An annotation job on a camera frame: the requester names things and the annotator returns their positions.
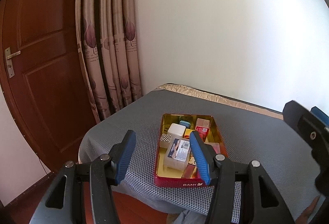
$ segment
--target wooden floor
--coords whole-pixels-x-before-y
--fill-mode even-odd
[[[39,204],[42,196],[50,185],[50,181],[38,186],[34,191],[27,194],[16,205],[8,208],[15,224],[28,224],[31,217]],[[84,185],[85,197],[90,197],[89,184]],[[121,224],[166,224],[167,214],[152,209],[128,195],[113,192],[116,210],[119,215]],[[90,199],[85,199],[86,220],[87,224],[93,224],[92,210]]]

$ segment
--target beige curtain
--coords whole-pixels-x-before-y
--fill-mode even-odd
[[[97,122],[141,97],[134,0],[75,0],[78,52]]]

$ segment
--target door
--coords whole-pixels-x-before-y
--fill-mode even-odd
[[[52,170],[77,161],[83,136],[96,124],[80,69],[74,6],[75,0],[5,0],[4,6],[4,95],[27,142]],[[21,51],[11,59],[11,78],[3,66],[6,48]]]

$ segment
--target white wall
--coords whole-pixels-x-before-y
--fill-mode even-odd
[[[16,126],[2,91],[0,127],[0,200],[7,205],[46,173]]]
[[[135,0],[135,12],[144,93],[171,82],[329,113],[324,0]]]

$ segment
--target screw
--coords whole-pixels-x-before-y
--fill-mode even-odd
[[[217,161],[224,161],[225,160],[225,156],[222,155],[222,154],[217,154],[215,156],[215,158],[216,158]]]
[[[100,156],[102,161],[106,161],[110,159],[110,156],[107,153],[104,153]]]
[[[72,167],[73,165],[74,165],[74,162],[73,161],[67,161],[65,163],[65,166],[68,167],[68,168]]]
[[[253,160],[253,161],[251,161],[251,165],[253,167],[259,167],[261,165],[261,163],[259,161],[257,161],[257,160]]]
[[[311,134],[310,134],[310,139],[311,140],[314,140],[316,138],[316,132],[313,131]]]

